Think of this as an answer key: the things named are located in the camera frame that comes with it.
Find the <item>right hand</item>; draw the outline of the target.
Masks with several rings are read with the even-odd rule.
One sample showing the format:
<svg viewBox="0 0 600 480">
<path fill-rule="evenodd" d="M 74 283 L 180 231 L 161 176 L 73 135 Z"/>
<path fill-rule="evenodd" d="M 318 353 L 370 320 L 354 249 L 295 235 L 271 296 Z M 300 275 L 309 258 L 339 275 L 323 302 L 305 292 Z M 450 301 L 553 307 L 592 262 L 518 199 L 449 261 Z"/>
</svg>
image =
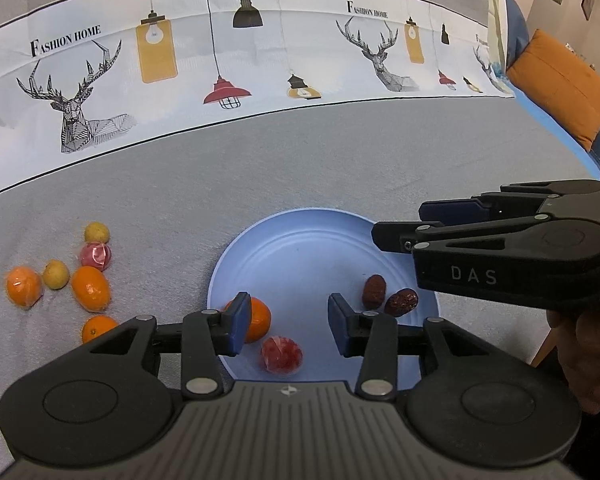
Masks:
<svg viewBox="0 0 600 480">
<path fill-rule="evenodd" d="M 580 315 L 575 321 L 548 311 L 556 335 L 558 361 L 571 392 L 585 413 L 600 412 L 600 314 Z"/>
</svg>

